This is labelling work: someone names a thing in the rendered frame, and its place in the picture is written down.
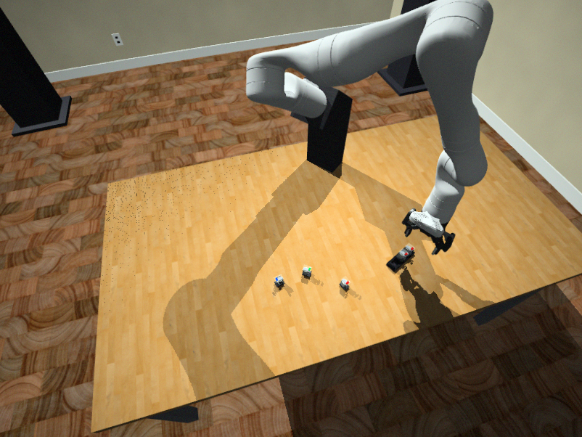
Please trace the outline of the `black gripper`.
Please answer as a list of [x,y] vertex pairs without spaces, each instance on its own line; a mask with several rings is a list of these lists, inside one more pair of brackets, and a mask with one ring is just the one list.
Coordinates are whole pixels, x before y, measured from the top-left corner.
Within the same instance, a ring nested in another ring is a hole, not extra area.
[[[423,230],[422,228],[418,227],[416,224],[410,222],[409,217],[410,217],[412,212],[416,212],[416,209],[412,208],[407,213],[404,220],[402,221],[402,224],[406,225],[406,230],[404,232],[405,236],[408,237],[411,234],[412,229],[419,229],[420,232],[426,234],[428,237],[431,237],[433,243],[435,243],[435,249],[431,253],[432,255],[434,255],[434,254],[437,255],[440,252],[440,250],[443,250],[443,252],[446,252],[451,247],[452,242],[454,241],[454,238],[456,236],[453,232],[451,234],[446,232],[446,226],[447,226],[448,222],[445,224],[441,224],[442,227],[444,228],[444,233],[442,234],[442,236],[441,237],[434,237],[430,233],[428,233],[425,230]],[[443,241],[443,236],[444,236],[444,239],[446,241],[445,244]]]

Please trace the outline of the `clear relay with green button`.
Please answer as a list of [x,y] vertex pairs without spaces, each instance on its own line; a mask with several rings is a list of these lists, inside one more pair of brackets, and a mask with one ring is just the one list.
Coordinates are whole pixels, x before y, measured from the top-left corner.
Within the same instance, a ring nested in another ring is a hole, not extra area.
[[304,264],[302,269],[302,275],[310,277],[312,272],[312,266],[307,266]]

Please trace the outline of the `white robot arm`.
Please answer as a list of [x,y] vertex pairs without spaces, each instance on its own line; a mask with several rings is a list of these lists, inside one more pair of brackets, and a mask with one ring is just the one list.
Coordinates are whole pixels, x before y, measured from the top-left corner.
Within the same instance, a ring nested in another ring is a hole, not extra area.
[[[441,237],[441,224],[451,220],[464,187],[479,183],[488,168],[472,86],[492,22],[488,0],[437,0],[378,23],[256,54],[247,61],[246,95],[257,103],[316,118],[327,106],[316,84],[356,83],[416,54],[438,116],[444,151],[422,213],[411,213],[409,220]],[[313,83],[286,73],[289,67]]]

